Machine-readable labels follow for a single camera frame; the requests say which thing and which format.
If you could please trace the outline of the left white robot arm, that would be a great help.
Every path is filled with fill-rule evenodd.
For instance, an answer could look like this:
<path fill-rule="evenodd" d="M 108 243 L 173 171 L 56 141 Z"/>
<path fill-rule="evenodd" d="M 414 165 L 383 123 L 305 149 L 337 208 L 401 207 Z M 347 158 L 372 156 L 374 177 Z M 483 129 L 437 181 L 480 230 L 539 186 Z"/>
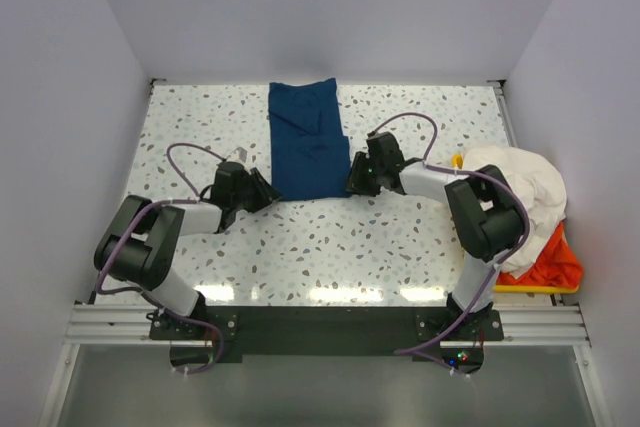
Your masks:
<path fill-rule="evenodd" d="M 258 169 L 236 161 L 220 163 L 213 183 L 193 199 L 127 196 L 96 247 L 95 292 L 139 293 L 173 316 L 171 325 L 183 338 L 200 337 L 207 327 L 206 301 L 172 267 L 178 240 L 224 233 L 239 212 L 256 213 L 281 198 Z"/>

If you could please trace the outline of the blue t shirt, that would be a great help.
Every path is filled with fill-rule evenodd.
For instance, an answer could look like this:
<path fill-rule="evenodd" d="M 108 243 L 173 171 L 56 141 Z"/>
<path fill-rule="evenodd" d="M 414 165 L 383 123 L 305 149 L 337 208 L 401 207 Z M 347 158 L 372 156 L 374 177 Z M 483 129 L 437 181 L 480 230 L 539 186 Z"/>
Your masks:
<path fill-rule="evenodd" d="M 268 115 L 271 184 L 282 199 L 347 198 L 350 144 L 342 130 L 336 80 L 270 83 Z"/>

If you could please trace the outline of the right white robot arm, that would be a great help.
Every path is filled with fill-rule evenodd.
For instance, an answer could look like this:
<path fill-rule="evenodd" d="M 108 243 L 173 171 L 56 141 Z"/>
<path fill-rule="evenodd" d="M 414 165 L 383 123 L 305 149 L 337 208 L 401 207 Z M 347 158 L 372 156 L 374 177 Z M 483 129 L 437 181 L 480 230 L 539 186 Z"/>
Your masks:
<path fill-rule="evenodd" d="M 368 197 L 383 189 L 449 208 L 464 251 L 464 267 L 447 298 L 445 326 L 452 337 L 469 339 L 481 327 L 479 312 L 493 303 L 502 265 L 529 236 L 530 221 L 522 201 L 497 166 L 469 171 L 407 159 L 390 133 L 369 136 L 367 149 L 354 156 L 346 186 L 349 193 Z"/>

